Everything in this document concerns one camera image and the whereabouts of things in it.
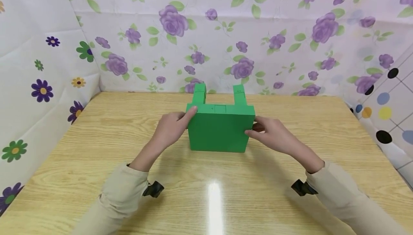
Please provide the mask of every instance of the sleeve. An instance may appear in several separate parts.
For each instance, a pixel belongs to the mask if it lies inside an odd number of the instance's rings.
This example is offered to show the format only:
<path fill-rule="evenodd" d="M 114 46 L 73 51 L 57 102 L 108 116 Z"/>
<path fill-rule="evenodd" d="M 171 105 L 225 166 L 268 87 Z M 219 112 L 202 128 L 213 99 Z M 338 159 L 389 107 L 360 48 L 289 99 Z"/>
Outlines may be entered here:
<path fill-rule="evenodd" d="M 321 203 L 357 235 L 408 235 L 401 225 L 359 190 L 340 166 L 326 162 L 317 173 L 306 175 Z"/>
<path fill-rule="evenodd" d="M 109 175 L 101 194 L 80 219 L 72 235 L 112 235 L 137 209 L 148 187 L 148 173 L 119 165 Z"/>

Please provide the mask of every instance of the wooden table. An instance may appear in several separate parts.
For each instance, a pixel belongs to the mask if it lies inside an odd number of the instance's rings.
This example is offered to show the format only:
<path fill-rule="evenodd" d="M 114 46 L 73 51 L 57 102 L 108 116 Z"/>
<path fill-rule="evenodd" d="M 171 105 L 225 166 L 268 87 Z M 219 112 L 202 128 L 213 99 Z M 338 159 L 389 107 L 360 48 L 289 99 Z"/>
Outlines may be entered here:
<path fill-rule="evenodd" d="M 69 234 L 120 162 L 131 161 L 163 113 L 185 109 L 190 94 L 101 93 L 87 105 L 0 218 L 1 234 Z M 231 95 L 208 102 L 232 103 Z M 261 116 L 279 118 L 321 158 L 347 170 L 397 222 L 413 232 L 413 194 L 337 97 L 247 96 Z M 149 181 L 165 187 L 119 234 L 353 234 L 315 196 L 290 189 L 304 169 L 250 140 L 239 153 L 193 152 L 188 136 L 168 148 Z"/>

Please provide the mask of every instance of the green block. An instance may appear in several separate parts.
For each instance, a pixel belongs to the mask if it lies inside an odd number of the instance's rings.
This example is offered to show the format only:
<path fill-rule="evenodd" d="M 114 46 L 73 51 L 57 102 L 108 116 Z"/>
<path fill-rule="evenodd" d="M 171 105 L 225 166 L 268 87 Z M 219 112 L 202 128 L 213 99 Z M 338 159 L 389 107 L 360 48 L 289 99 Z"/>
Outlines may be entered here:
<path fill-rule="evenodd" d="M 234 104 L 205 104 L 207 88 L 204 83 L 195 85 L 192 103 L 198 111 L 188 124 L 191 150 L 244 153 L 248 136 L 244 131 L 252 128 L 255 110 L 247 105 L 244 86 L 234 86 Z"/>

